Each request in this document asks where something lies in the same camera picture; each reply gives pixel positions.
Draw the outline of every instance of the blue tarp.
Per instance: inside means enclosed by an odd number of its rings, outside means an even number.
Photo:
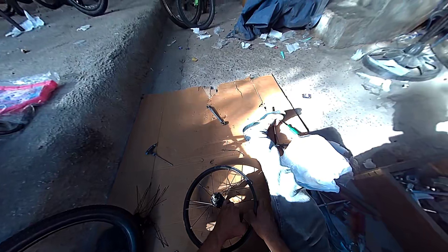
[[[227,37],[253,40],[271,28],[312,28],[328,0],[247,0],[238,22]]]

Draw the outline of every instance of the bicycle tire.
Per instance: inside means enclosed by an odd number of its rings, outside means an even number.
[[[204,0],[199,0],[199,13],[202,12],[202,7],[205,6],[204,3],[202,3]],[[185,16],[184,12],[182,11],[182,0],[176,0],[177,5],[177,11],[179,12],[179,16],[181,17],[182,21],[189,27],[189,28],[199,28],[200,30],[206,30],[208,27],[210,27],[211,23],[213,22],[213,19],[215,18],[215,0],[209,0],[210,1],[210,15],[208,16],[207,20],[203,24],[198,24],[199,18],[196,20],[188,20],[188,18]]]
[[[187,209],[188,206],[190,205],[190,198],[193,194],[194,189],[196,188],[196,186],[201,182],[201,180],[207,176],[209,173],[214,172],[214,171],[218,171],[218,170],[224,170],[224,169],[229,169],[231,171],[234,171],[236,173],[238,173],[240,176],[242,176],[246,181],[248,181],[248,185],[251,189],[252,192],[252,196],[254,197],[254,213],[257,214],[257,207],[258,207],[258,202],[257,202],[257,196],[255,195],[255,189],[254,186],[252,185],[252,182],[249,180],[249,178],[242,173],[240,170],[238,170],[235,167],[229,166],[229,165],[217,165],[211,168],[208,168],[207,170],[203,171],[194,181],[193,183],[191,183],[190,188],[187,191],[187,195],[185,196],[185,201],[184,201],[184,207],[183,209]],[[196,237],[196,235],[194,234],[193,230],[191,229],[190,226],[190,216],[188,213],[188,210],[185,211],[183,210],[183,218],[184,218],[184,226],[185,229],[187,231],[187,235],[190,238],[190,240],[198,247],[200,248],[202,246],[202,242]],[[221,252],[231,252],[237,248],[239,248],[250,236],[250,234],[252,233],[252,226],[249,226],[247,228],[246,233],[241,237],[241,239],[239,239],[235,244],[227,247],[227,248],[222,248]]]
[[[92,16],[97,17],[99,15],[103,15],[108,8],[109,1],[108,0],[99,0],[98,6],[93,9],[87,8],[77,2],[77,0],[67,0],[73,7],[78,9],[80,12]]]
[[[55,0],[56,3],[49,4],[44,2],[43,0],[34,0],[36,3],[42,5],[43,7],[49,8],[49,9],[57,9],[63,5],[61,0]]]
[[[136,218],[112,205],[84,206],[45,218],[0,243],[0,251],[23,252],[57,231],[86,222],[106,222],[120,227],[126,235],[129,252],[143,252],[143,232]]]

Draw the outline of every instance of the blue jeans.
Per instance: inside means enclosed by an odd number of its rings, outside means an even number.
[[[280,235],[292,252],[327,252],[327,226],[322,212],[290,168],[282,166],[278,149],[267,135],[268,117],[244,132],[246,149],[261,164]]]

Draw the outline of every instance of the human hand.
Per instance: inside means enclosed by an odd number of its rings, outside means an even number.
[[[244,219],[254,228],[258,236],[265,241],[280,235],[274,217],[263,201],[260,201],[258,205],[257,216],[250,210],[244,215]]]
[[[246,233],[247,226],[240,221],[240,211],[229,200],[225,200],[216,225],[212,233],[215,233],[222,242],[233,237],[242,236]]]

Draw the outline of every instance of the cardboard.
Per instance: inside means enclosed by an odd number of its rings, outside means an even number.
[[[228,123],[221,125],[206,108],[207,105],[214,107]],[[151,181],[150,195],[159,185],[168,187],[162,197],[166,200],[154,208],[151,218],[159,226],[169,248],[163,248],[159,241],[152,239],[148,251],[197,250],[185,231],[183,202],[194,179],[210,167],[232,165],[243,170],[253,181],[258,200],[269,200],[260,164],[245,151],[242,129],[272,111],[272,107],[275,110],[292,109],[272,75],[223,83],[217,90],[193,87],[144,96],[109,204],[133,213],[137,206],[136,187],[140,196]],[[304,131],[297,117],[288,123]],[[279,141],[283,143],[288,142],[289,134],[284,125],[277,129]],[[158,143],[156,152],[174,166],[145,155],[154,143]],[[267,249],[256,235],[240,249],[250,244],[251,249],[253,244],[261,251]]]

